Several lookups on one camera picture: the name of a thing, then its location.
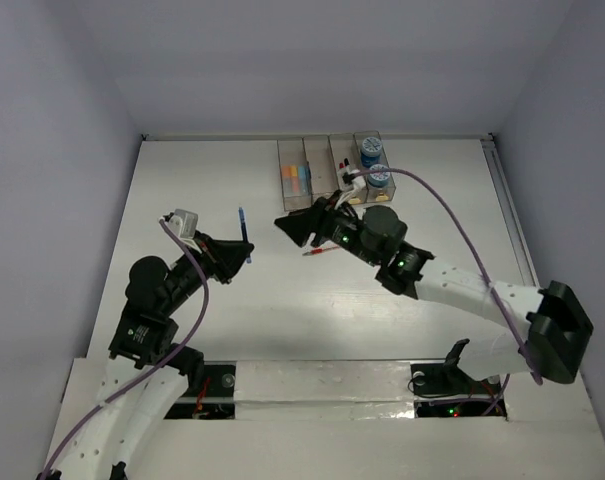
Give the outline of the red gel pen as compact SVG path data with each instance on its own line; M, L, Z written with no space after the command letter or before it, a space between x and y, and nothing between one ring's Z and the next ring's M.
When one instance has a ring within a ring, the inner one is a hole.
M323 253L327 253L330 251L334 251L334 250L339 250L341 247L333 245L333 246L328 246L328 247L318 247L318 248L313 248L309 251L306 251L302 254L303 257L311 257L311 256L316 256L316 255L320 255Z

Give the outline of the blue highlighter pen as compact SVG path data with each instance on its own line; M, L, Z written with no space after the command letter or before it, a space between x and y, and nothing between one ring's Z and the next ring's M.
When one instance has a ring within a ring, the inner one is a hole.
M298 183L299 183L299 187L300 187L300 192L303 196L308 196L310 194L309 179L308 179L308 166L307 165L298 165L297 173L298 173Z

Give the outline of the blue tape roll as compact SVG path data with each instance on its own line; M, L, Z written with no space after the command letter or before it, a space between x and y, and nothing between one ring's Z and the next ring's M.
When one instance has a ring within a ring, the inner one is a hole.
M372 165L366 176L366 181L372 188L386 188L391 180L391 172L383 164Z
M360 144L361 164L365 169L378 164L383 151L382 141L375 136L369 136L362 140Z

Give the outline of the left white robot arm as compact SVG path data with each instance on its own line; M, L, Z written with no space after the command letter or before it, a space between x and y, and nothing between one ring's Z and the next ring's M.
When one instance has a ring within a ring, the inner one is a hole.
M132 265L94 406L63 438L39 478L133 478L176 400L201 389L204 356L175 342L172 315L197 290L207 292L209 281L229 283L254 246L201 232L176 242L183 254L174 264L146 256Z

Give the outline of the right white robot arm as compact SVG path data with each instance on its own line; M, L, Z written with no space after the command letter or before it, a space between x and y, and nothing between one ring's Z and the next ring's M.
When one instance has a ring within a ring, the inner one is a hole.
M395 295L453 307L504 327L492 340L454 344L442 368L450 390L464 392L478 380L519 372L558 384L575 381L593 324L570 286L485 280L409 244L407 224L383 205L357 216L320 198L274 224L299 247L333 242L375 267L376 280Z

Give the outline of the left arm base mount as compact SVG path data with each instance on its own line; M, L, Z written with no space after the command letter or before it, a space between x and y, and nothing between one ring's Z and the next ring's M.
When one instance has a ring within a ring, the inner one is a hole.
M235 362L206 363L200 384L189 388L170 407L165 419L233 420L235 384Z

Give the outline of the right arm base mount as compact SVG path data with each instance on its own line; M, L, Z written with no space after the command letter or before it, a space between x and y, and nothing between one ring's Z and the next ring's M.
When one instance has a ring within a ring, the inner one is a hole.
M500 378L475 380L459 368L469 343L469 339L457 341L441 361L411 365L407 389L416 399L419 418L507 418Z

